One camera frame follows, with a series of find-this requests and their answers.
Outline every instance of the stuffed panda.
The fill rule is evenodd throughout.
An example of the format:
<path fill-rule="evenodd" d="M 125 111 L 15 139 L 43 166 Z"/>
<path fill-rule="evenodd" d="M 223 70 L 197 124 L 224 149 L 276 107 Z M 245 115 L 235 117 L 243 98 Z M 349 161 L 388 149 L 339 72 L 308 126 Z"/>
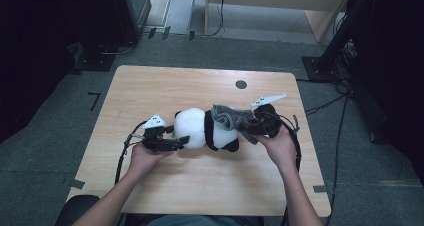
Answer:
<path fill-rule="evenodd" d="M 201 148 L 205 144 L 214 151 L 219 149 L 236 152 L 239 149 L 238 131 L 228 130 L 225 125 L 212 119 L 211 111 L 190 108 L 175 116 L 176 138 L 190 136 L 185 148 Z"/>

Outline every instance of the panda plush toy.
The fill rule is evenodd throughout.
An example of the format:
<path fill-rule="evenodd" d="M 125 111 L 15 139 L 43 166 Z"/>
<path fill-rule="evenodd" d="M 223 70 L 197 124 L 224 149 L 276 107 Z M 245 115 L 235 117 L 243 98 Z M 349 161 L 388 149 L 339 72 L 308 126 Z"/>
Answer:
<path fill-rule="evenodd" d="M 254 118 L 251 110 L 236 110 L 227 106 L 214 105 L 211 110 L 203 111 L 190 108 L 178 112 L 175 116 L 174 134 L 176 138 L 189 136 L 183 146 L 188 149 L 201 148 L 205 144 L 212 150 L 219 149 L 236 152 L 239 149 L 237 126 L 243 120 Z M 257 140 L 240 132 L 251 143 Z"/>

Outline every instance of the hand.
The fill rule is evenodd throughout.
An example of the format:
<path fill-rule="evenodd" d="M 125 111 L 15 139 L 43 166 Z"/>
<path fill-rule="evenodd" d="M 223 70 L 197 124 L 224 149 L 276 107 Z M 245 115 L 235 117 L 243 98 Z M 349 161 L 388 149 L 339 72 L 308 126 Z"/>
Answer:
<path fill-rule="evenodd" d="M 127 174 L 134 175 L 140 180 L 144 175 L 150 172 L 161 159 L 173 153 L 174 152 L 153 153 L 146 149 L 143 144 L 138 143 L 133 146 L 130 167 Z"/>
<path fill-rule="evenodd" d="M 274 138 L 263 135 L 255 137 L 265 146 L 269 157 L 277 167 L 296 167 L 296 148 L 286 127 L 281 126 Z"/>

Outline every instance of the person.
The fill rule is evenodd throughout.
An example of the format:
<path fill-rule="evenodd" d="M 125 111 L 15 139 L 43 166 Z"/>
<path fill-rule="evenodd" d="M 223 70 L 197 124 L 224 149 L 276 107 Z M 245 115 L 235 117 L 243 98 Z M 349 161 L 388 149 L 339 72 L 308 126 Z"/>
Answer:
<path fill-rule="evenodd" d="M 289 131 L 285 127 L 280 127 L 279 133 L 274 138 L 268 138 L 263 135 L 255 137 L 265 146 L 269 157 L 275 163 L 283 178 L 289 225 L 322 225 L 305 192 L 296 169 L 296 150 Z M 137 183 L 143 180 L 144 176 L 161 159 L 172 155 L 172 153 L 153 153 L 141 144 L 135 145 L 132 149 L 131 162 L 127 173 L 103 198 L 82 215 L 74 225 L 113 225 L 116 223 L 121 208 Z M 168 217 L 170 217 L 167 219 L 168 222 L 172 220 L 173 224 L 167 225 L 246 225 L 245 223 L 241 224 L 237 220 L 232 220 L 231 217 L 210 217 L 207 219 L 202 216 L 187 215 L 170 215 Z M 164 225 L 163 217 L 150 221 L 147 225 Z"/>

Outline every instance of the table top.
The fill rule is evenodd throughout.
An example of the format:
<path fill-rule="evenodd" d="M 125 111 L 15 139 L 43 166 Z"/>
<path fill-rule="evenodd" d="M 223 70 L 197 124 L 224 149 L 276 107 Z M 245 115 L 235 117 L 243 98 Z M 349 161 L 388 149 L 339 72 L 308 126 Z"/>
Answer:
<path fill-rule="evenodd" d="M 247 83 L 245 89 L 236 87 L 239 80 Z M 80 194 L 104 196 L 114 185 L 123 142 L 137 124 L 154 114 L 173 125 L 175 113 L 181 110 L 206 111 L 213 104 L 251 109 L 250 103 L 261 96 L 282 93 L 287 97 L 272 105 L 280 115 L 297 116 L 303 156 L 300 176 L 318 215 L 328 216 L 327 193 L 315 193 L 313 188 L 324 182 L 295 77 L 276 72 L 120 66 L 75 177 L 85 186 L 71 188 L 68 199 Z M 205 146 L 182 149 L 161 160 L 136 186 L 122 212 L 283 215 L 286 199 L 277 167 L 263 145 L 252 145 L 241 135 L 239 141 L 240 149 L 234 153 Z M 131 150 L 121 177 L 130 158 Z"/>

